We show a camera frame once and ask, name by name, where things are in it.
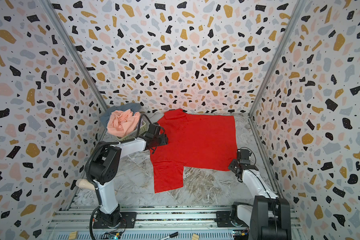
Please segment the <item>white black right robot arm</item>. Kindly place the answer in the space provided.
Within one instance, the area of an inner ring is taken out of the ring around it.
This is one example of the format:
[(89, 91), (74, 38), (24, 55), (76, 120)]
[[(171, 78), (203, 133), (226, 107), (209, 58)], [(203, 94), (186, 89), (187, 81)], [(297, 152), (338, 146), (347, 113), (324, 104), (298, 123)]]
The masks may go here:
[(291, 208), (289, 202), (275, 194), (263, 180), (257, 166), (254, 152), (243, 147), (237, 150), (237, 157), (230, 163), (238, 182), (244, 183), (254, 202), (233, 203), (231, 223), (247, 225), (246, 238), (249, 240), (291, 240)]

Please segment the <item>black marker pen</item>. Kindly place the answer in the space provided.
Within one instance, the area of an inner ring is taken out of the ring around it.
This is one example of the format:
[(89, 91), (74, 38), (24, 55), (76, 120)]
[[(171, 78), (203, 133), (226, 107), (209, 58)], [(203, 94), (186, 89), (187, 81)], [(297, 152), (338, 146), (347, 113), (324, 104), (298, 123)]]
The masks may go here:
[(179, 235), (179, 232), (175, 232), (169, 235), (164, 236), (163, 238), (160, 238), (160, 240), (168, 240), (168, 239), (172, 239), (175, 238)]

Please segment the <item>green perforated plastic basket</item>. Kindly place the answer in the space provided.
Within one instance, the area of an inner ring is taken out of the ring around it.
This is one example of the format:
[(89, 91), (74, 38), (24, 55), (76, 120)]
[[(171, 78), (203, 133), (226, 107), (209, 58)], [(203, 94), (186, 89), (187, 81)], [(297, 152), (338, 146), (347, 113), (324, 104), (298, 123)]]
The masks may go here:
[(138, 129), (135, 129), (133, 132), (131, 132), (129, 135), (127, 135), (125, 137), (122, 137), (122, 138), (117, 137), (117, 140), (118, 141), (125, 141), (125, 140), (129, 140), (129, 139), (133, 139), (133, 138), (135, 138), (137, 136), (137, 133), (138, 133), (138, 136), (141, 136), (147, 130), (148, 130), (147, 123), (145, 121), (142, 121), (139, 131), (138, 131)]

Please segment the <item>small wooden block left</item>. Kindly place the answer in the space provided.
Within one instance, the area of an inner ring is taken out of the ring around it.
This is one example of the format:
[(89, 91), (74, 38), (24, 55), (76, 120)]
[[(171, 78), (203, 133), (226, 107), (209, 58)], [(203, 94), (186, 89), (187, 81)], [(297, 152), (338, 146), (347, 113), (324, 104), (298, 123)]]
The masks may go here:
[(78, 231), (74, 231), (69, 234), (68, 240), (76, 240), (77, 237), (78, 237)]

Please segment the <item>red t shirt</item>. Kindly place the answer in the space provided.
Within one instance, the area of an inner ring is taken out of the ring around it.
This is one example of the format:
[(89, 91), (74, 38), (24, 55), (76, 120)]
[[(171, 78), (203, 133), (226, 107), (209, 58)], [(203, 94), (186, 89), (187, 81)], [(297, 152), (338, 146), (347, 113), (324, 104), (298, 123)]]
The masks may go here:
[(184, 168), (228, 171), (237, 157), (233, 116), (192, 115), (171, 110), (159, 119), (168, 144), (151, 151), (155, 193), (183, 187)]

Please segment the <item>circuit board right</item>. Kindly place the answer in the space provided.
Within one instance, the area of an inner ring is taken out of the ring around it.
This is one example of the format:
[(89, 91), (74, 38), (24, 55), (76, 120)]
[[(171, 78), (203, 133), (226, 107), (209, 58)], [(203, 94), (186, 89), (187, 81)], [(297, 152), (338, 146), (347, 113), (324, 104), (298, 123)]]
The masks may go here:
[(248, 240), (249, 232), (248, 230), (233, 231), (233, 238), (234, 240)]

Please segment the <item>grey t shirt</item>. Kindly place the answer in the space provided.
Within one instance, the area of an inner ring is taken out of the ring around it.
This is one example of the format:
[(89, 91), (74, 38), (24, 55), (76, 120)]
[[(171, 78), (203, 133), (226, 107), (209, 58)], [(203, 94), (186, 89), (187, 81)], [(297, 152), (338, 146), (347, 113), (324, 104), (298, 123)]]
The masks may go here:
[(127, 111), (131, 110), (133, 113), (139, 112), (142, 106), (138, 103), (127, 103), (122, 106), (112, 106), (109, 109), (107, 109), (101, 116), (100, 116), (100, 122), (104, 127), (107, 127), (108, 122), (110, 120), (111, 114), (115, 111)]

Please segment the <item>pink t shirt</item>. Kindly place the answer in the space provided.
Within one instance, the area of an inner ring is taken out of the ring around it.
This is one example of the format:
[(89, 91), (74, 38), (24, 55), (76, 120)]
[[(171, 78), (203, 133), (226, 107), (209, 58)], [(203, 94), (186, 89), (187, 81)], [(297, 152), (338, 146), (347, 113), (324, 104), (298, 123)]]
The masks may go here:
[(109, 118), (107, 131), (113, 136), (123, 138), (136, 129), (140, 116), (139, 112), (133, 113), (131, 110), (114, 111)]

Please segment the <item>green circuit board left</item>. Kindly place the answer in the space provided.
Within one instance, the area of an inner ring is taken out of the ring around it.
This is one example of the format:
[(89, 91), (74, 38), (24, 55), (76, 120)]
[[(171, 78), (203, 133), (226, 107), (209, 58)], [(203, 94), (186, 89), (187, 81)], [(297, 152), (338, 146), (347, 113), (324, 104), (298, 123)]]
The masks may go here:
[(106, 232), (102, 235), (102, 240), (120, 240), (122, 238), (122, 232)]

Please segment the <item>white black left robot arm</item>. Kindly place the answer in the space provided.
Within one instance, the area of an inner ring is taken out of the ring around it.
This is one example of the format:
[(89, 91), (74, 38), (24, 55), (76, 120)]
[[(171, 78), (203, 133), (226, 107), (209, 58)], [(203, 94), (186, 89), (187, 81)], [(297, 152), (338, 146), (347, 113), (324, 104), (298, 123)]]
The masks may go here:
[(121, 213), (114, 189), (120, 160), (137, 152), (155, 151), (168, 142), (165, 129), (159, 123), (152, 123), (145, 114), (140, 116), (134, 138), (121, 142), (99, 142), (85, 166), (86, 180), (90, 187), (94, 187), (98, 199), (98, 207), (92, 217), (95, 222), (90, 228), (132, 227), (133, 224), (129, 224), (127, 217)]

